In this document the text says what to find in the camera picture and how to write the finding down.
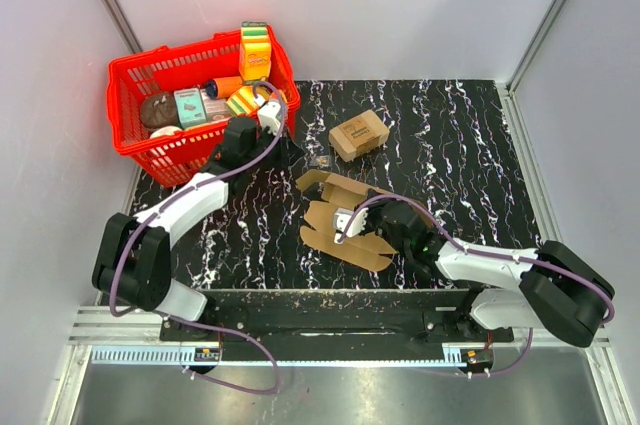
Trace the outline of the brown cardboard box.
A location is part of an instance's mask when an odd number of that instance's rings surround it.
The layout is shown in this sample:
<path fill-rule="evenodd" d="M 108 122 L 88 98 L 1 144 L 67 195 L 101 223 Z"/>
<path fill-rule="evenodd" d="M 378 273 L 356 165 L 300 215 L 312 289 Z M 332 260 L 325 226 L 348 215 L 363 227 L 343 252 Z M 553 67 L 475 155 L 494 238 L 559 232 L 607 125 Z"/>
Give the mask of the brown cardboard box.
<path fill-rule="evenodd" d="M 385 270 L 399 255 L 431 276 L 445 239 L 419 202 L 319 169 L 305 172 L 296 186 L 321 189 L 304 214 L 304 244 L 371 272 Z"/>

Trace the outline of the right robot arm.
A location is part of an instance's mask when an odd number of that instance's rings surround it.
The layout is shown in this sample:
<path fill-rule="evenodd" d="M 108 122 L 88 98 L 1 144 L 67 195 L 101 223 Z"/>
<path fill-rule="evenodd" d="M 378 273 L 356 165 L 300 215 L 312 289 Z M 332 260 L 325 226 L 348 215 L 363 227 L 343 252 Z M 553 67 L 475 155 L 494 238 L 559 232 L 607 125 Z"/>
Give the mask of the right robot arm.
<path fill-rule="evenodd" d="M 396 197 L 367 206 L 362 230 L 383 238 L 422 278 L 479 285 L 454 318 L 465 340 L 498 328 L 544 328 L 587 348 L 614 316 L 613 286 L 559 241 L 526 249 L 474 245 L 428 225 L 418 206 Z"/>

